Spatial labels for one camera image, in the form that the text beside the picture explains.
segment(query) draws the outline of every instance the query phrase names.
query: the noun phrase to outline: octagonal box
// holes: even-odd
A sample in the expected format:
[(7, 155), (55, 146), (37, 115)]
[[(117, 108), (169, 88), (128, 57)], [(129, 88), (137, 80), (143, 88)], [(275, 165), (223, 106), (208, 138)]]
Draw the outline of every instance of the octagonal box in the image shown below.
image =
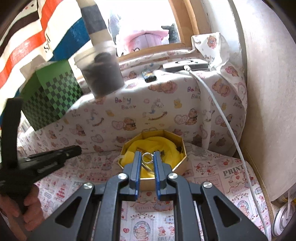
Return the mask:
[[(147, 132), (142, 132), (141, 134), (135, 136), (133, 139), (129, 140), (124, 144), (121, 150), (121, 155), (124, 155), (127, 151), (127, 149), (130, 147), (130, 145), (137, 140), (141, 139), (146, 139), (148, 137), (165, 137), (175, 143), (177, 147), (181, 146), (182, 147), (182, 152), (184, 154), (184, 158), (179, 162), (178, 165), (176, 165), (173, 168), (173, 172), (177, 173), (178, 175), (183, 175), (183, 173), (186, 171), (187, 168), (187, 154), (185, 150), (185, 145), (182, 137), (173, 134), (168, 131), (164, 130), (158, 130), (158, 131), (147, 131)], [(121, 165), (121, 159), (118, 161), (119, 166), (123, 169), (123, 166)], [(153, 191), (155, 190), (155, 178), (150, 177), (150, 178), (141, 178), (140, 181), (140, 190), (141, 191)]]

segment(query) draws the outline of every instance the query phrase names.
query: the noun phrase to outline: checkered pattern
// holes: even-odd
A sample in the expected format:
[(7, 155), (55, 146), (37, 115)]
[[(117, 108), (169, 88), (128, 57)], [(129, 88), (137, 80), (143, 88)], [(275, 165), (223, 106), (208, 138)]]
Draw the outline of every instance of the checkered pattern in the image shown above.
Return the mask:
[(45, 83), (23, 104), (22, 111), (34, 130), (56, 122), (83, 95), (73, 71)]

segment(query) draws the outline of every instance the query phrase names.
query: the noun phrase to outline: striped curtain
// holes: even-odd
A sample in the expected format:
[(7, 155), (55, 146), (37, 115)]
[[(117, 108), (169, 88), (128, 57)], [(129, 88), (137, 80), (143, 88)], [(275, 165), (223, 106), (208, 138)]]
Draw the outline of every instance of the striped curtain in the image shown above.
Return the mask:
[(46, 61), (69, 59), (79, 77), (73, 57), (91, 46), (76, 0), (30, 2), (0, 40), (0, 113), (25, 81), (21, 67), (38, 55)]

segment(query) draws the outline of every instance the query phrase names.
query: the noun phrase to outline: green box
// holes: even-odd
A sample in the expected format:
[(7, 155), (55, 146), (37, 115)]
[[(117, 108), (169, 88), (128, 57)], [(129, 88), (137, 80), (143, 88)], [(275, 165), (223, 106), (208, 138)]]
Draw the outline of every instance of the green box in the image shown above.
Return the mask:
[(21, 90), (22, 111), (35, 131), (63, 117), (83, 95), (68, 60), (36, 70)]

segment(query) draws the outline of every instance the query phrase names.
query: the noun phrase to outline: wooden window frame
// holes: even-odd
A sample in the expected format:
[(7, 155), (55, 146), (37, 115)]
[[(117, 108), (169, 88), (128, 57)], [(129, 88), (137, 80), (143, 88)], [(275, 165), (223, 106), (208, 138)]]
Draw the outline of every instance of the wooden window frame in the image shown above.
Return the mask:
[(118, 62), (124, 62), (141, 56), (192, 47), (191, 36), (210, 33), (205, 12), (200, 0), (168, 0), (173, 11), (180, 43), (149, 47), (137, 52), (118, 57)]

